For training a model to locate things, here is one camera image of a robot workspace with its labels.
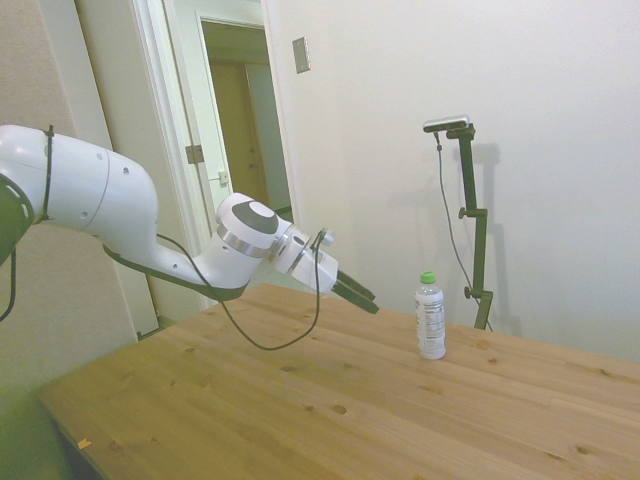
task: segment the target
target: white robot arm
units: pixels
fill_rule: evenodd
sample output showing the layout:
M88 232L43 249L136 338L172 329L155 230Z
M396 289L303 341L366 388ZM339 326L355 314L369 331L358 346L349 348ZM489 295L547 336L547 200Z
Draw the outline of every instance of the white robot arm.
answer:
M52 225L97 237L114 260L194 289L215 300L239 297L264 258L315 290L310 237L270 208L240 193L222 202L207 247L190 259L157 242L158 200L147 172L115 152L50 132L0 126L0 265L26 229ZM329 244L330 235L323 243ZM375 313L374 295L318 252L321 293Z

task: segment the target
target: white wall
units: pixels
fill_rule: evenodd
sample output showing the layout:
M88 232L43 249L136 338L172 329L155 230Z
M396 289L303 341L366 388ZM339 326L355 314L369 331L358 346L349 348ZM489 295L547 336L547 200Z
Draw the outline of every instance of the white wall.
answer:
M284 152L278 126L276 99L273 94L269 65L247 65L247 78L251 100L256 116L260 150L267 176L267 189L271 208L278 210L291 206L287 172L284 167Z
M496 330L640 360L640 3L266 0L287 162L307 230L341 266L412 311L421 270L449 321L474 304L449 244L424 121L466 113ZM306 35L311 71L291 41ZM457 145L445 188L471 268Z

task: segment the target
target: wood knot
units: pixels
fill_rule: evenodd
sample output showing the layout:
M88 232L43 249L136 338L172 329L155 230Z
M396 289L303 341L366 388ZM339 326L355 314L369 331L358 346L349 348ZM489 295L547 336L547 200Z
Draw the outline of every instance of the wood knot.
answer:
M544 452L547 454L547 457L549 458L553 458L554 460L564 460L564 458L558 456L558 455L554 455L553 453L550 452Z
M419 385L418 388L420 388L422 390L426 390L427 392L435 393L436 395L442 395L442 389L441 388L429 387L427 385Z

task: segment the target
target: door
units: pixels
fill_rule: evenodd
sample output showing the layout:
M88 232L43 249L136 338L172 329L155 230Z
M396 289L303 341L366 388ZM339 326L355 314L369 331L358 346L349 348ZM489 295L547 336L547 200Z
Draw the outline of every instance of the door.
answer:
M245 65L211 63L233 190L271 206Z
M239 191L279 213L281 210L291 212L273 85L249 69L255 66L268 69L269 65L260 3L163 0L163 5L177 63L177 77L184 87L182 96L189 129L194 132L191 134L193 143L202 146L213 206L217 207L232 192ZM226 64L216 68L215 76L220 77L217 82L220 86L214 87L211 63ZM244 67L234 68L230 63ZM248 80L252 76L256 82ZM269 101L265 101L262 89L258 88L259 82L271 84ZM227 93L219 93L220 88ZM260 94L254 102L256 92ZM225 126L228 119L231 119L231 126ZM277 132L278 148L273 148L274 131ZM240 147L242 142L249 148ZM276 195L271 195L270 189L276 191Z

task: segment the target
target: door frame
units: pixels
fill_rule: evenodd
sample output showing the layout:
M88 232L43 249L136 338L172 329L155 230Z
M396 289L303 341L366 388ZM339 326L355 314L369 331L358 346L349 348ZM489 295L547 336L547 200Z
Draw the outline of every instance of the door frame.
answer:
M233 21L228 18L219 18L203 12L196 11L198 19L198 33L201 39L201 48L203 54L203 61L207 65L207 76L209 82L210 95L212 99L212 107L214 114L217 118L218 136L222 139L222 129L220 126L220 118L218 115L217 105L215 102L215 92L213 89L213 79L211 77L210 68L208 68L206 45L204 43L204 34L202 31L202 22L216 22L228 25L238 25L248 28L259 28L265 30L265 36L267 39L267 49L270 54L270 64L273 72L273 86L274 95L276 99L276 109L278 112L278 123L280 126L280 135L282 139L282 149L284 153L285 170L287 173L287 182L289 185L289 193L291 197L291 207L294 218L299 211L299 199L295 190L295 186L292 182L294 176L294 168L291 155L291 142L289 141L287 132L287 115L283 107L282 95L280 93L281 82L278 79L277 68L272 52L273 50L273 38L269 30L270 17L269 17L269 3L271 0L262 0L263 11L263 23L249 23L242 21ZM206 205L201 200L201 183L198 178L195 177L193 169L189 171L189 165L186 159L186 153L184 151L184 142L179 138L178 134L180 128L184 128L184 123L191 122L195 125L195 112L192 111L191 105L193 102L191 98L185 98L184 107L182 113L177 108L176 99L183 98L185 94L184 89L181 91L179 84L175 81L177 78L175 69L177 65L178 70L185 68L184 61L180 59L181 45L178 38L173 38L173 45L171 44L171 37L169 36L169 26L175 25L177 28L177 16L173 6L173 0L131 0L134 7L135 18L140 32L143 49L145 51L145 59L147 62L147 70L149 72L149 79L151 88L154 93L154 98L158 105L158 112L160 123L162 124L162 131L165 137L167 151L169 152L171 172L176 183L176 190L179 197L180 211L183 215L185 231L187 236L187 244L191 251L199 252L205 246L210 239L210 234L207 232L208 228L205 226L208 224L206 219ZM228 170L228 161L226 158L226 152L224 155L225 168Z
M167 18L162 0L131 0L140 35L146 70L158 110L160 127L169 157L169 168L176 189L180 216L184 225L186 247L200 253L211 239L214 228L207 216L201 181L195 168L190 168L181 133L188 119L182 104L182 93L177 83L173 51ZM201 310L216 304L204 295L198 295Z

